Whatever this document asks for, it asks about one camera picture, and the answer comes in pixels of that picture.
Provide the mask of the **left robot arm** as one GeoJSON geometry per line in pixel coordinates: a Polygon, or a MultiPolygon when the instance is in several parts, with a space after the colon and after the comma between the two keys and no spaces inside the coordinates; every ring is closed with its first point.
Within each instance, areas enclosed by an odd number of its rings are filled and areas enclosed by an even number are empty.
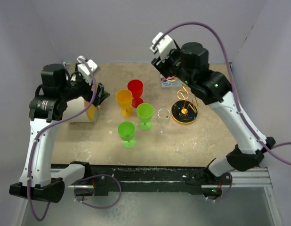
{"type": "Polygon", "coordinates": [[[51,159],[58,126],[65,122],[63,113],[67,103],[82,97],[99,106],[109,93],[100,83],[95,88],[93,78],[99,66],[93,60],[76,64],[75,80],[62,64],[50,64],[41,71],[42,84],[29,104],[30,141],[23,173],[19,181],[10,185],[9,194],[24,199],[58,203],[65,188],[78,181],[91,181],[90,164],[73,161],[60,173],[51,174],[51,159]]]}

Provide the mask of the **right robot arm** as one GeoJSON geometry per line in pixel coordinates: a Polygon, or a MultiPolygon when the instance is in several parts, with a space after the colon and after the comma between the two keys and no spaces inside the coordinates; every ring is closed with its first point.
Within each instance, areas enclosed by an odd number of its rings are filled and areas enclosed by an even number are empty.
{"type": "Polygon", "coordinates": [[[202,44],[188,42],[182,47],[171,42],[151,46],[153,53],[159,56],[152,60],[152,65],[165,78],[176,76],[185,83],[191,92],[205,105],[209,106],[226,125],[237,144],[226,157],[212,160],[203,170],[204,179],[215,184],[229,171],[247,171],[261,164],[266,148],[275,144],[273,137],[266,137],[261,132],[255,138],[242,121],[243,111],[239,103],[234,102],[233,90],[226,76],[209,69],[209,52],[202,44]]]}

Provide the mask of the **gold wine glass rack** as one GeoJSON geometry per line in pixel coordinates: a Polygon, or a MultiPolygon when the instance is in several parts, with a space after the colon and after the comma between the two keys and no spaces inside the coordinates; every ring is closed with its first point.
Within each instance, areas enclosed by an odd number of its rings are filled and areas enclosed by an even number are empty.
{"type": "Polygon", "coordinates": [[[171,116],[173,120],[181,125],[189,125],[195,122],[198,116],[198,102],[196,97],[193,97],[189,101],[190,92],[187,82],[182,82],[178,78],[171,77],[167,79],[172,84],[172,88],[177,88],[176,96],[178,101],[176,101],[171,107],[171,116]]]}

